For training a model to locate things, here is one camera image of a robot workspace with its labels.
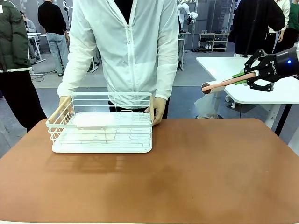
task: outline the black trousers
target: black trousers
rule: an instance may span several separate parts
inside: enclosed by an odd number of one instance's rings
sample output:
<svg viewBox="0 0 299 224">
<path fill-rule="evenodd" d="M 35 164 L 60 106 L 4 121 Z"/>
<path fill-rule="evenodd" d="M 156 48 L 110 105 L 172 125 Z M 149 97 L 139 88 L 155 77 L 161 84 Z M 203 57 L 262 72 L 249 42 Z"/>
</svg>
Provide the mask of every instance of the black trousers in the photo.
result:
<svg viewBox="0 0 299 224">
<path fill-rule="evenodd" d="M 47 118 L 29 71 L 0 73 L 0 90 L 19 123 L 29 132 Z"/>
<path fill-rule="evenodd" d="M 298 40 L 298 31 L 292 28 L 285 29 L 284 38 L 282 42 L 277 43 L 274 54 L 294 47 L 294 43 Z"/>
<path fill-rule="evenodd" d="M 169 101 L 170 101 L 170 98 L 168 98 L 168 100 L 166 101 L 165 111 L 164 111 L 164 114 L 163 114 L 163 117 L 162 117 L 163 119 L 167 119 Z M 121 112 L 121 111 L 127 110 L 127 109 L 121 108 L 121 107 L 116 107 L 116 109 L 115 109 L 115 107 L 113 107 L 115 105 L 111 101 L 109 101 L 108 104 L 111 106 L 110 107 L 110 112 L 111 113 Z M 146 109 L 147 109 L 147 107 L 146 108 L 140 108 L 140 109 L 133 109 L 131 111 L 133 111 L 133 112 L 144 112 Z"/>
<path fill-rule="evenodd" d="M 272 54 L 274 49 L 274 44 L 276 40 L 276 33 L 268 33 L 265 44 L 263 45 L 263 50 L 268 54 Z"/>
</svg>

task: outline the dish rack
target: dish rack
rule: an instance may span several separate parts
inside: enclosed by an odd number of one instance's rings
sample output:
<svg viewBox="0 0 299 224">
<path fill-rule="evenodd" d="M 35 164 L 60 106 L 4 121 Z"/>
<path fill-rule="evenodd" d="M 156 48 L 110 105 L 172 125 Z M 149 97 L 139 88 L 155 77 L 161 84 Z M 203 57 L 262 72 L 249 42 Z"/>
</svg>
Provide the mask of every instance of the dish rack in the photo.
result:
<svg viewBox="0 0 299 224">
<path fill-rule="evenodd" d="M 150 113 L 133 112 L 147 107 Z M 46 126 L 56 153 L 147 153 L 153 119 L 151 93 L 81 92 L 66 98 Z"/>
</svg>

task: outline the shoe rack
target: shoe rack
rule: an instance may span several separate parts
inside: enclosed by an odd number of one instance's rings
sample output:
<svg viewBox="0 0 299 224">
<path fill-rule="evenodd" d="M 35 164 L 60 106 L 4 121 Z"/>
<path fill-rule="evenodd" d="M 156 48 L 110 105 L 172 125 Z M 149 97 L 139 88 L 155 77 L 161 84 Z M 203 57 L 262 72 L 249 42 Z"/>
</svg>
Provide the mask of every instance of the shoe rack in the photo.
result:
<svg viewBox="0 0 299 224">
<path fill-rule="evenodd" d="M 216 34 L 216 33 L 209 33 L 209 34 L 200 34 L 199 35 L 199 52 L 213 52 L 217 50 L 224 50 L 226 51 L 226 47 L 228 46 L 228 35 L 229 33 L 221 33 L 221 34 Z M 209 38 L 212 39 L 211 41 L 201 41 L 203 38 Z M 207 44 L 211 44 L 210 49 L 203 48 L 201 49 L 200 46 L 205 47 Z M 217 47 L 218 44 L 224 44 L 225 47 L 219 48 Z"/>
</svg>

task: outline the brown tabletop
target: brown tabletop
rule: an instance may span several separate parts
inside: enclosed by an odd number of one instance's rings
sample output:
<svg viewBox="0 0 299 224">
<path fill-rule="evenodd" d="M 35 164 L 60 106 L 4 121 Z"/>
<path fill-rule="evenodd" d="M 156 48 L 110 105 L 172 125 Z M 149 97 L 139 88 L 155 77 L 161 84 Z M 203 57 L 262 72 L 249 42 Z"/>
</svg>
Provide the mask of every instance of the brown tabletop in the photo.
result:
<svg viewBox="0 0 299 224">
<path fill-rule="evenodd" d="M 0 159 L 0 220 L 299 222 L 299 158 L 255 119 L 165 120 L 148 154 L 55 154 L 45 121 Z"/>
</svg>

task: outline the trash bag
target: trash bag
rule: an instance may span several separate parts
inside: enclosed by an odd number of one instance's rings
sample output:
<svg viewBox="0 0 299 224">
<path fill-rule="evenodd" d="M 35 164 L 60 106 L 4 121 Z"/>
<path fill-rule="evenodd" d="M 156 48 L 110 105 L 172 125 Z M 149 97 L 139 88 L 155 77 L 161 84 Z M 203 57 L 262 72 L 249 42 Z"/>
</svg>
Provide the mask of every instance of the trash bag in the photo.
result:
<svg viewBox="0 0 299 224">
<path fill-rule="evenodd" d="M 204 95 L 204 97 L 198 99 L 194 104 L 197 109 L 199 119 L 206 118 L 218 118 L 217 111 L 214 108 L 214 96 L 215 94 Z"/>
</svg>

